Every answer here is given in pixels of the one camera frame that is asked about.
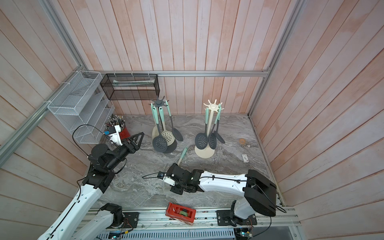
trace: wooden wall panel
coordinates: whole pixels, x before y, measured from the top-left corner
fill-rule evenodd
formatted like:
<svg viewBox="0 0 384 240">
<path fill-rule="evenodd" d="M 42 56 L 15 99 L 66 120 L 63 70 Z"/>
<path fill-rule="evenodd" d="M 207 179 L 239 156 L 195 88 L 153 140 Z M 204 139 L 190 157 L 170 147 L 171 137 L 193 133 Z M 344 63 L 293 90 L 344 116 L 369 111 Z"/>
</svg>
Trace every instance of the wooden wall panel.
<svg viewBox="0 0 384 240">
<path fill-rule="evenodd" d="M 96 71 L 263 70 L 296 2 L 53 0 L 87 67 Z M 223 102 L 226 113 L 247 113 L 261 80 L 159 78 L 159 87 L 161 96 L 175 103 L 174 114 L 202 113 L 208 99 Z M 148 103 L 114 102 L 124 114 L 151 114 Z"/>
<path fill-rule="evenodd" d="M 77 63 L 38 0 L 1 1 L 0 45 L 4 144 Z M 88 145 L 82 148 L 90 152 Z M 1 236 L 10 238 L 19 229 L 21 239 L 41 235 L 71 201 L 88 165 L 70 133 L 49 114 L 0 169 Z"/>
<path fill-rule="evenodd" d="M 320 4 L 305 6 L 252 119 L 307 239 L 381 239 L 384 1 Z"/>
</svg>

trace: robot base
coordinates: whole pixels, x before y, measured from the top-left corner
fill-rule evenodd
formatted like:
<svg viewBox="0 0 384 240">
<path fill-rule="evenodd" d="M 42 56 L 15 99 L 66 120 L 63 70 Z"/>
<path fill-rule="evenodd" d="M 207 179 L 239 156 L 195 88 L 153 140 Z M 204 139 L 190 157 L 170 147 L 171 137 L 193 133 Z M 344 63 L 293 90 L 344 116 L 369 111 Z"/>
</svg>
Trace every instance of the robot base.
<svg viewBox="0 0 384 240">
<path fill-rule="evenodd" d="M 230 210 L 217 210 L 217 225 L 219 226 L 233 226 L 238 225 L 257 225 L 256 216 L 254 214 L 249 215 L 247 219 L 241 219 L 235 216 L 234 208 L 236 201 L 232 202 Z"/>
</svg>

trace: white wire mesh organizer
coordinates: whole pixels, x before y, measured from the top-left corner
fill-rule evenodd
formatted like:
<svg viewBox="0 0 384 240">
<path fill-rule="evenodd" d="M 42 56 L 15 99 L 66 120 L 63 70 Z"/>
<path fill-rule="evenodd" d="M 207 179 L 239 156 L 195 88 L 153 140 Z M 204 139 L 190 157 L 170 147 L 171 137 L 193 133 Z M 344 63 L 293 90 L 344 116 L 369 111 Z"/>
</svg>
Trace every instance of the white wire mesh organizer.
<svg viewBox="0 0 384 240">
<path fill-rule="evenodd" d="M 100 81 L 98 72 L 78 72 L 48 106 L 71 134 L 79 127 L 73 135 L 78 143 L 98 144 L 104 123 L 114 111 L 114 106 L 107 107 L 109 100 L 103 100 L 103 92 L 95 94 Z"/>
<path fill-rule="evenodd" d="M 79 71 L 48 105 L 53 114 L 79 115 L 101 82 L 101 73 Z"/>
</svg>

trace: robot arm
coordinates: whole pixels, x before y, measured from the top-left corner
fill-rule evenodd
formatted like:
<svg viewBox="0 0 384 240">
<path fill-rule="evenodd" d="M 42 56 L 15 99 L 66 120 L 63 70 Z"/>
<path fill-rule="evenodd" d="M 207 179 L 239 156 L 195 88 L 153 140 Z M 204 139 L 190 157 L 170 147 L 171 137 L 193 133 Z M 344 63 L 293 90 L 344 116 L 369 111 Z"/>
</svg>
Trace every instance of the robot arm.
<svg viewBox="0 0 384 240">
<path fill-rule="evenodd" d="M 247 174 L 225 175 L 194 169 L 183 170 L 173 164 L 166 173 L 159 172 L 157 178 L 170 184 L 171 192 L 220 191 L 244 196 L 233 204 L 233 214 L 240 219 L 258 212 L 265 216 L 276 215 L 276 185 L 261 173 L 248 170 Z"/>
<path fill-rule="evenodd" d="M 91 167 L 82 186 L 73 200 L 38 240 L 93 240 L 108 226 L 121 227 L 123 223 L 122 208 L 115 204 L 104 205 L 97 216 L 73 235 L 88 210 L 107 190 L 114 176 L 113 170 L 128 154 L 140 149 L 144 133 L 133 135 L 122 141 L 122 145 L 111 151 L 106 144 L 98 144 L 92 148 L 88 159 Z"/>
</svg>

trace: gray slotted spoon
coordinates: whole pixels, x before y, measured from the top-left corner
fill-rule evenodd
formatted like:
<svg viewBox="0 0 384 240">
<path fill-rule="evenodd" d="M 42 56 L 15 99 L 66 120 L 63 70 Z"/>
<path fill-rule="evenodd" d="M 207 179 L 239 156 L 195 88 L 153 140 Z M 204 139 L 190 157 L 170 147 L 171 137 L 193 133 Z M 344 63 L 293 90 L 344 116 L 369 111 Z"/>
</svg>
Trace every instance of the gray slotted spoon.
<svg viewBox="0 0 384 240">
<path fill-rule="evenodd" d="M 156 108 L 153 108 L 152 109 L 152 114 L 153 116 L 155 117 L 155 122 L 156 122 L 156 125 L 157 125 L 157 130 L 159 132 L 160 131 L 160 127 L 159 127 L 159 117 L 157 116 L 157 110 Z M 159 134 L 157 137 L 155 137 L 153 140 L 152 140 L 152 145 L 153 145 L 153 148 L 157 151 L 157 152 L 165 152 L 167 150 L 167 141 L 164 139 L 164 137 Z"/>
<path fill-rule="evenodd" d="M 181 133 L 176 128 L 173 127 L 172 116 L 170 114 L 169 105 L 168 105 L 168 101 L 167 100 L 166 100 L 166 105 L 167 105 L 167 109 L 168 109 L 168 114 L 169 114 L 170 122 L 172 124 L 172 134 L 173 134 L 173 136 L 175 137 L 176 140 L 178 140 L 179 142 L 182 142 L 184 140 L 183 135 L 181 135 Z"/>
<path fill-rule="evenodd" d="M 195 145 L 198 149 L 204 149 L 208 145 L 207 137 L 207 124 L 208 124 L 208 108 L 205 109 L 205 132 L 199 133 L 195 137 Z"/>
<path fill-rule="evenodd" d="M 164 119 L 163 107 L 159 107 L 159 113 L 160 113 L 160 119 L 163 124 L 163 132 L 161 133 L 161 135 L 163 135 L 168 145 L 167 150 L 164 153 L 170 153 L 175 151 L 177 147 L 177 141 L 175 141 L 175 137 L 172 135 L 172 133 L 166 130 L 166 121 Z"/>
<path fill-rule="evenodd" d="M 217 119 L 217 126 L 216 126 L 216 131 L 214 132 L 216 138 L 221 142 L 221 143 L 225 143 L 224 139 L 220 136 L 220 134 L 218 133 L 218 124 L 220 123 L 220 114 L 221 114 L 221 105 L 219 104 L 218 105 L 218 119 Z"/>
<path fill-rule="evenodd" d="M 219 114 L 216 115 L 214 126 L 211 130 L 211 133 L 208 136 L 208 144 L 209 144 L 210 148 L 212 148 L 212 149 L 216 149 L 216 146 L 217 146 L 216 136 L 213 134 L 213 132 L 214 132 L 218 117 L 219 117 Z"/>
</svg>

